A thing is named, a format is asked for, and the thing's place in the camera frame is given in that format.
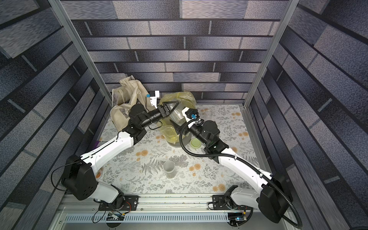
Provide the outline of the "grey mesh waste bin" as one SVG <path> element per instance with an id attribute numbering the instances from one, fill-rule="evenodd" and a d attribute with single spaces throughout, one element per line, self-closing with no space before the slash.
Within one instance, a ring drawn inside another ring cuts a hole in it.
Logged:
<path id="1" fill-rule="evenodd" d="M 190 143 L 191 139 L 192 139 L 192 134 L 188 134 L 187 136 L 183 136 L 183 138 L 182 138 L 183 144 L 186 146 L 187 144 Z M 175 148 L 180 148 L 181 147 L 179 141 L 174 143 L 174 144 L 169 142 L 168 144 L 172 147 L 175 147 Z"/>

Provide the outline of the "green jar lid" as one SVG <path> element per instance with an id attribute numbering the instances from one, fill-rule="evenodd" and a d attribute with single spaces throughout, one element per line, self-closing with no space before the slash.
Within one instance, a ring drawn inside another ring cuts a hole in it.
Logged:
<path id="1" fill-rule="evenodd" d="M 194 149 L 199 149 L 202 146 L 202 143 L 201 143 L 201 141 L 199 139 L 193 138 L 190 141 L 190 145 Z"/>

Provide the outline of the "short frosted plastic cup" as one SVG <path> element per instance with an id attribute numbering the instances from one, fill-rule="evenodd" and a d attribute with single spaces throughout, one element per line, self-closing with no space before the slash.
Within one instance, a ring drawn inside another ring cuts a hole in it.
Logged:
<path id="1" fill-rule="evenodd" d="M 166 161 L 163 164 L 163 170 L 165 171 L 166 177 L 171 179 L 176 175 L 176 168 L 173 161 Z"/>

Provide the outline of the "glass jar with green lid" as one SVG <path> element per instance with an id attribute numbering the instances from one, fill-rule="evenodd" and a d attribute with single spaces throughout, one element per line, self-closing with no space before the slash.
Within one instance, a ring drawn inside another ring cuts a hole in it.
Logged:
<path id="1" fill-rule="evenodd" d="M 185 117 L 182 115 L 182 110 L 184 108 L 185 107 L 180 103 L 179 106 L 178 106 L 178 110 L 180 112 L 180 116 L 179 117 L 171 117 L 171 116 L 169 116 L 169 118 L 171 120 L 173 120 L 175 123 L 179 124 L 179 125 L 183 124 L 184 122 L 186 122 Z"/>

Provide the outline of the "tall clear plastic jar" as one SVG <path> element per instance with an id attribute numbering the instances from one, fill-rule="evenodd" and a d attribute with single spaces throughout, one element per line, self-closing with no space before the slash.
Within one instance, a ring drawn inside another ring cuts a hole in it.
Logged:
<path id="1" fill-rule="evenodd" d="M 213 112 L 209 109 L 206 109 L 203 113 L 203 120 L 210 121 L 213 119 Z"/>

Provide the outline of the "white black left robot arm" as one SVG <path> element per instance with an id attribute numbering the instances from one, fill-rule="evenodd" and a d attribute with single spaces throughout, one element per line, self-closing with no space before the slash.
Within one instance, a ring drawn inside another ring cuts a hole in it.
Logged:
<path id="1" fill-rule="evenodd" d="M 146 127 L 169 117 L 178 105 L 179 101 L 164 102 L 150 112 L 142 104 L 132 106 L 127 126 L 116 137 L 90 152 L 67 159 L 61 176 L 62 185 L 78 200 L 93 198 L 115 202 L 122 192 L 112 185 L 98 182 L 98 171 L 119 153 L 137 144 L 147 133 Z"/>

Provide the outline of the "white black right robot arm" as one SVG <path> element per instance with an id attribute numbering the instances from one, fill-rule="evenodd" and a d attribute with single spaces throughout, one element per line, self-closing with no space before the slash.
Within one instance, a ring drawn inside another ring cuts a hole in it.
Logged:
<path id="1" fill-rule="evenodd" d="M 281 219 L 284 219 L 295 228 L 302 227 L 300 215 L 292 204 L 293 198 L 285 177 L 279 173 L 272 174 L 264 171 L 236 154 L 220 139 L 220 130 L 216 122 L 192 119 L 182 125 L 174 124 L 173 126 L 179 135 L 181 147 L 187 154 L 214 160 L 231 169 L 255 190 L 255 194 L 251 195 L 242 192 L 238 186 L 233 186 L 225 193 L 225 203 L 229 207 L 257 208 L 274 223 L 279 223 Z M 182 144 L 182 138 L 186 132 L 193 134 L 204 144 L 203 154 L 193 153 Z"/>

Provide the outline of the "yellow plastic bin liner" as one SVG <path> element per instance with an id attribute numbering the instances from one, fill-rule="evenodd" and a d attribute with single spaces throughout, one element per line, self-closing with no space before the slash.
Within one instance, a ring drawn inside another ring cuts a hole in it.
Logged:
<path id="1" fill-rule="evenodd" d="M 177 92 L 171 94 L 165 94 L 160 99 L 160 105 L 163 105 L 163 102 L 168 101 L 179 101 L 184 107 L 189 107 L 192 109 L 196 109 L 196 100 L 191 92 Z M 174 127 L 170 122 L 170 118 L 167 117 L 162 120 L 163 126 L 159 128 L 161 134 L 165 137 L 167 142 L 172 144 L 179 141 L 179 134 L 175 132 Z"/>

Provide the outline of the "floral patterned table mat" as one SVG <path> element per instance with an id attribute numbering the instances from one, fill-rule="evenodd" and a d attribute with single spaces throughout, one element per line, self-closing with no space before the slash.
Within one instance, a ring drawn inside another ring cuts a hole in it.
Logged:
<path id="1" fill-rule="evenodd" d="M 206 109 L 211 110 L 221 140 L 238 155 L 258 165 L 239 105 L 199 104 L 197 109 L 202 118 Z M 166 161 L 175 164 L 174 178 L 166 177 L 163 170 Z M 114 185 L 126 194 L 209 194 L 224 193 L 232 185 L 251 188 L 227 167 L 208 158 L 192 157 L 181 148 L 170 146 L 155 126 L 147 129 L 138 144 L 106 163 L 99 170 L 97 180 Z"/>

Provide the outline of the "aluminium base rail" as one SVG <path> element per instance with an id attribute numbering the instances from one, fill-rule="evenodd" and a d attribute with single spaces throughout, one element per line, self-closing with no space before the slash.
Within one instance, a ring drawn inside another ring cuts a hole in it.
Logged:
<path id="1" fill-rule="evenodd" d="M 52 222 L 52 229 L 68 223 L 107 224 L 113 229 L 122 223 L 216 223 L 236 220 L 243 222 L 260 210 L 250 206 L 229 208 L 223 195 L 213 194 L 151 194 L 128 195 L 121 210 L 104 209 L 92 199 L 78 201 L 66 195 Z"/>

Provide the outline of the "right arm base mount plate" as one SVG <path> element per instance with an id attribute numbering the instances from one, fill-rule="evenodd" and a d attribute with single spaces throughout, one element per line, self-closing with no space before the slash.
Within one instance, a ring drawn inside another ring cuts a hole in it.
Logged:
<path id="1" fill-rule="evenodd" d="M 248 206 L 238 206 L 230 201 L 225 195 L 213 195 L 211 201 L 211 209 L 213 210 L 251 210 Z"/>

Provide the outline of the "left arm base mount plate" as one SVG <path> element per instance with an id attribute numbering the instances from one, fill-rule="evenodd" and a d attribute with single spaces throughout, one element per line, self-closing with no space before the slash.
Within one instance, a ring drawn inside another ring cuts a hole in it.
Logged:
<path id="1" fill-rule="evenodd" d="M 119 211 L 119 212 L 128 212 L 128 211 L 136 211 L 137 205 L 139 201 L 138 195 L 119 195 L 113 203 L 106 203 L 101 201 L 99 204 L 99 211 Z"/>

